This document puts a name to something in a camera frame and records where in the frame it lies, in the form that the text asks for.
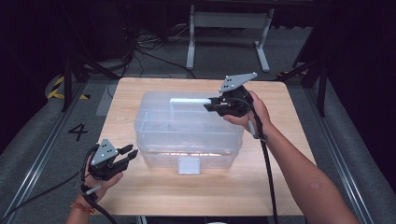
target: wooden table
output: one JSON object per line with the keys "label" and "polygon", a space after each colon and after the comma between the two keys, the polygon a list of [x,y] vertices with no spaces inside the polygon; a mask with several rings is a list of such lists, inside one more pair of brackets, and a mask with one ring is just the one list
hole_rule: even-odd
{"label": "wooden table", "polygon": [[[98,142],[107,138],[115,147],[135,143],[134,119],[147,91],[217,93],[222,81],[125,77],[119,82]],[[249,81],[244,86],[264,100],[275,126],[315,162],[286,86],[263,81]],[[147,167],[139,154],[100,204],[113,215],[271,216],[261,144],[247,132],[243,141],[231,168],[205,169],[200,175],[178,175],[174,169]],[[301,215],[272,155],[270,160],[278,214]]]}

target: person's right hand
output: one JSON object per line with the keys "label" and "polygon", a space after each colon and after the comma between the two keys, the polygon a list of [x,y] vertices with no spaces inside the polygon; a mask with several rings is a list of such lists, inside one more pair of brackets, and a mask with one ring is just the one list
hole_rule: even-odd
{"label": "person's right hand", "polygon": [[[265,106],[262,99],[260,99],[255,92],[250,91],[249,93],[250,93],[251,97],[253,98],[254,109],[256,110],[257,115],[259,116],[260,120],[262,121],[263,131],[265,133],[264,127],[268,127],[269,125],[271,125],[271,120],[270,120],[270,116],[268,113],[268,109]],[[241,118],[238,118],[238,117],[235,117],[232,115],[225,115],[223,118],[232,124],[244,126],[248,132],[250,132],[250,129],[248,127],[248,121],[251,120],[254,124],[255,130],[257,131],[256,120],[254,119],[254,115],[253,115],[252,111],[249,111],[245,116],[243,116]]]}

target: gray carpet floor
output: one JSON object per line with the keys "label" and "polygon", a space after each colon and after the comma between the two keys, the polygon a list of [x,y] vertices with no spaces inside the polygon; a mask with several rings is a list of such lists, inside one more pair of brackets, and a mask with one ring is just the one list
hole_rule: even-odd
{"label": "gray carpet floor", "polygon": [[[135,58],[126,70],[125,77],[169,77],[169,78],[209,78],[224,79],[226,75],[257,72],[257,80],[273,80],[279,72],[289,71],[298,52],[310,33],[309,28],[271,29],[264,45],[271,71],[263,73],[253,48],[253,42],[260,33],[245,30],[231,35],[220,30],[203,30],[197,34],[194,69],[188,71],[186,63],[188,40],[186,36],[177,42],[168,43],[159,49],[145,51],[158,58],[165,59],[175,66],[154,59],[146,54],[135,52]],[[309,103],[308,90],[298,85],[299,77],[287,81],[290,97],[295,105],[299,119],[318,167],[335,183],[351,209],[353,203],[345,183],[332,160],[330,146],[323,133],[317,111]],[[46,93],[53,85],[49,83]],[[359,195],[365,202],[372,222],[396,223],[396,196],[381,175],[366,146],[350,121],[347,112],[340,104],[336,93],[328,83],[326,92],[326,118],[337,146],[351,171]],[[77,100],[65,119],[53,148],[44,161],[43,169],[36,174],[34,187],[26,192],[32,197],[71,176],[80,169],[86,151],[98,140],[106,113],[111,104],[111,96],[117,87],[117,81],[108,80],[103,75],[92,75],[84,85],[84,94],[89,100]],[[23,180],[35,163],[42,147],[60,117],[63,100],[49,99],[49,102],[36,113],[25,127],[15,136],[6,151],[0,156],[0,214],[4,214],[14,197],[19,193]],[[78,136],[68,131],[79,124],[85,125],[83,134]],[[70,181],[31,203],[16,213],[13,223],[63,223],[69,212],[69,203],[76,195],[76,179]],[[116,217],[119,223],[134,223],[134,217]],[[303,217],[281,217],[281,223],[305,223]],[[92,223],[108,223],[103,216],[93,216]]]}

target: yellow and black striped tape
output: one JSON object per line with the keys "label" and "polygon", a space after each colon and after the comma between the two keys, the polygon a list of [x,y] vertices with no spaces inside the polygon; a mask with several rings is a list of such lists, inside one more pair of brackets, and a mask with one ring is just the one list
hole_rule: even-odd
{"label": "yellow and black striped tape", "polygon": [[[52,90],[49,92],[49,95],[47,96],[48,99],[50,98],[64,99],[64,94],[57,93],[59,87],[62,85],[63,82],[64,82],[64,75],[60,74],[55,84],[53,85]],[[90,98],[91,96],[89,94],[81,94],[81,96],[79,97],[80,100],[89,100]]]}

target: clear plastic bin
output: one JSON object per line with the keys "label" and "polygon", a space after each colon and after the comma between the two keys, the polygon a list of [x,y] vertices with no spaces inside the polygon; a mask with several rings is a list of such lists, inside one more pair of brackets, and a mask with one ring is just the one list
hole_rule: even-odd
{"label": "clear plastic bin", "polygon": [[244,128],[207,112],[204,103],[218,93],[147,92],[137,113],[136,144],[151,167],[180,174],[229,168],[242,146]]}

